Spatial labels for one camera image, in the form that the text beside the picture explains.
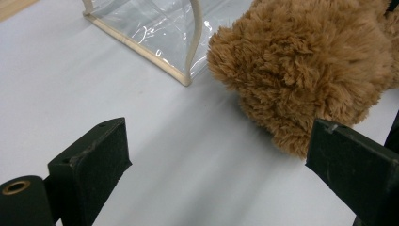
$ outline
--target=stuffed animal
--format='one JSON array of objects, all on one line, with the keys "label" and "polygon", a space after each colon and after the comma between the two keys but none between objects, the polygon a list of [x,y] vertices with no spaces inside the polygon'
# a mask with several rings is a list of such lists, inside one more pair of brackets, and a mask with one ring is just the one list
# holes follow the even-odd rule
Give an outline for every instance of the stuffed animal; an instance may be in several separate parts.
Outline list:
[{"label": "stuffed animal", "polygon": [[388,0],[255,0],[209,42],[215,79],[285,152],[305,158],[315,118],[352,126],[399,87],[399,8]]}]

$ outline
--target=plastic bag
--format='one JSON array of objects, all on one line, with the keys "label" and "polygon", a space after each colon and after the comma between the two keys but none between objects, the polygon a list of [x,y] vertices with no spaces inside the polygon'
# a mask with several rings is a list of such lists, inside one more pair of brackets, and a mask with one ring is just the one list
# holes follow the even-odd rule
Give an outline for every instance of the plastic bag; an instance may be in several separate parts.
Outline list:
[{"label": "plastic bag", "polygon": [[183,85],[206,66],[208,41],[248,0],[83,0],[87,19]]}]

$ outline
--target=metal ring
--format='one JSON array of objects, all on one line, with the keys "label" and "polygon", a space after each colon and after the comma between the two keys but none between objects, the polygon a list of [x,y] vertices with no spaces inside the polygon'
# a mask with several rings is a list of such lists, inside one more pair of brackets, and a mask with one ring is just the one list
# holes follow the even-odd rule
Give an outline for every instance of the metal ring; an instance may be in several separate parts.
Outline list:
[{"label": "metal ring", "polygon": [[2,193],[3,195],[14,195],[27,189],[30,186],[30,181],[16,181],[6,186]]}]

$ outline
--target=white table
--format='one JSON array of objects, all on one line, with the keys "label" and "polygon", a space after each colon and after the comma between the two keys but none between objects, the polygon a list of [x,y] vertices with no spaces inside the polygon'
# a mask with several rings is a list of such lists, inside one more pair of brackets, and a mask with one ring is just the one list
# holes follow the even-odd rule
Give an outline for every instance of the white table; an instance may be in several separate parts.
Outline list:
[{"label": "white table", "polygon": [[[91,127],[125,117],[133,166],[96,226],[352,225],[352,211],[209,72],[185,88],[82,10],[40,0],[0,23],[0,183],[45,178]],[[355,129],[384,143],[398,97],[387,91]]]}]

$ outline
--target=wooden floor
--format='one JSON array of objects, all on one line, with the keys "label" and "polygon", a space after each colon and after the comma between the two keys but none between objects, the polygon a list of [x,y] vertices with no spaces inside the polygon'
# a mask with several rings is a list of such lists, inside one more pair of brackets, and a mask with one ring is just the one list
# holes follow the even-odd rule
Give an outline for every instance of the wooden floor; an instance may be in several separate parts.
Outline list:
[{"label": "wooden floor", "polygon": [[0,0],[0,22],[17,14],[39,0]]}]

